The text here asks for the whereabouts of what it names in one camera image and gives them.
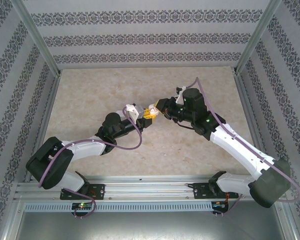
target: beige marble floor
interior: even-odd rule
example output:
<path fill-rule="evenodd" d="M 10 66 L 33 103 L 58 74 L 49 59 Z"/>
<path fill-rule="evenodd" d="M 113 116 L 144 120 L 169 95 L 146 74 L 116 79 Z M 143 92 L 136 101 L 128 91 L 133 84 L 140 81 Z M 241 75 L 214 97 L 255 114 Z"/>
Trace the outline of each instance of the beige marble floor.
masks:
<path fill-rule="evenodd" d="M 144 108 L 170 98 L 176 87 L 199 77 L 214 110 L 252 142 L 230 67 L 66 69 L 62 72 L 45 138 L 80 140 L 94 135 L 108 113 L 125 104 Z M 247 171 L 222 148 L 193 131 L 178 127 L 159 115 L 142 133 L 140 148 L 87 157 L 69 169 L 86 176 L 213 175 L 225 170 Z M 117 140 L 118 145 L 138 144 L 136 132 Z"/>

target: purple cable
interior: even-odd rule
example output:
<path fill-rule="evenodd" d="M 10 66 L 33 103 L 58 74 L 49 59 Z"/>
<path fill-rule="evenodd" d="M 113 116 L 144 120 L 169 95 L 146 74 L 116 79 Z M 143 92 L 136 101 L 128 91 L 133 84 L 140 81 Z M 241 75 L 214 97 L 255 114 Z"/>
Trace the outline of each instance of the purple cable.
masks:
<path fill-rule="evenodd" d="M 227 211 L 225 212 L 223 215 L 228 215 L 231 211 L 234 210 L 234 208 L 237 206 L 237 204 L 239 203 L 240 199 L 243 197 L 243 194 L 241 194 L 237 200 L 235 200 L 234 204 L 232 205 L 232 207 Z"/>
<path fill-rule="evenodd" d="M 278 169 L 277 167 L 273 166 L 270 162 L 268 162 L 264 157 L 262 157 L 258 152 L 254 151 L 250 146 L 248 146 L 245 142 L 243 142 L 240 138 L 237 138 L 235 134 L 233 134 L 231 131 L 229 131 L 223 124 L 222 122 L 219 120 L 219 118 L 217 117 L 216 113 L 214 112 L 213 108 L 210 105 L 210 102 L 205 94 L 205 91 L 199 81 L 199 78 L 197 77 L 195 79 L 195 81 L 186 87 L 186 89 L 191 88 L 192 86 L 194 86 L 195 84 L 198 84 L 199 89 L 202 93 L 202 96 L 204 98 L 204 102 L 207 105 L 207 107 L 209 108 L 211 114 L 213 115 L 213 117 L 215 118 L 215 120 L 218 122 L 218 124 L 223 128 L 223 130 L 228 133 L 232 138 L 236 139 L 239 143 L 241 143 L 246 149 L 248 149 L 251 153 L 253 153 L 257 158 L 259 158 L 261 161 L 263 161 L 265 164 L 267 164 L 270 168 L 274 169 L 277 173 L 279 173 L 281 176 L 283 176 L 285 179 L 287 179 L 297 190 L 298 192 L 298 196 L 295 197 L 294 199 L 278 199 L 278 202 L 281 203 L 294 203 L 296 201 L 300 200 L 300 187 L 295 183 L 295 181 L 293 181 L 288 175 L 286 175 L 284 172 L 282 172 L 280 169 Z"/>
<path fill-rule="evenodd" d="M 90 212 L 88 212 L 86 215 L 80 216 L 80 219 L 84 219 L 84 218 L 90 216 L 90 215 L 96 210 L 96 208 L 97 208 L 97 203 L 96 203 L 96 201 L 95 201 L 92 197 L 87 196 L 87 195 L 84 195 L 84 194 L 81 194 L 81 193 L 78 193 L 78 192 L 76 192 L 76 191 L 72 191 L 72 190 L 70 190 L 70 189 L 68 189 L 68 188 L 64 188 L 64 190 L 68 191 L 69 193 L 72 193 L 72 194 L 75 194 L 75 195 L 78 195 L 78 196 L 81 196 L 81 197 L 84 197 L 84 198 L 86 198 L 86 199 L 90 199 L 90 200 L 91 200 L 91 203 L 93 204 L 93 209 L 92 209 Z M 80 209 L 80 208 L 76 208 L 76 209 L 74 210 L 73 215 L 74 215 L 75 218 L 78 217 L 78 216 L 76 215 L 76 212 L 77 212 L 77 210 L 79 210 L 79 209 Z"/>
<path fill-rule="evenodd" d="M 115 148 L 118 148 L 118 149 L 123 149 L 123 150 L 135 150 L 137 148 L 139 148 L 142 144 L 142 136 L 141 136 L 141 132 L 139 130 L 139 128 L 137 127 L 137 125 L 135 125 L 135 123 L 130 119 L 130 117 L 128 117 L 128 115 L 126 114 L 126 108 L 127 107 L 124 107 L 122 109 L 122 113 L 123 115 L 126 117 L 126 119 L 129 120 L 129 122 L 134 126 L 134 128 L 136 129 L 137 133 L 139 134 L 139 138 L 140 138 L 140 141 L 139 141 L 139 144 L 137 146 L 134 146 L 134 147 L 124 147 L 124 146 L 118 146 L 118 145 L 114 145 L 110 142 L 106 142 L 106 141 L 102 141 L 102 140 L 95 140 L 95 139 L 83 139 L 83 140 L 78 140 L 78 141 L 73 141 L 72 143 L 69 143 L 67 145 L 65 145 L 63 148 L 61 148 L 55 155 L 54 157 L 52 158 L 52 160 L 50 161 L 48 167 L 45 169 L 40 181 L 39 181 L 39 185 L 38 187 L 41 188 L 42 186 L 42 183 L 44 182 L 51 166 L 54 164 L 54 162 L 56 161 L 57 157 L 61 154 L 61 152 L 65 149 L 67 149 L 68 147 L 72 146 L 72 145 L 75 145 L 75 144 L 79 144 L 79 143 L 84 143 L 84 142 L 95 142 L 95 143 L 101 143 L 101 144 L 106 144 L 106 145 L 110 145 L 112 147 L 115 147 Z"/>

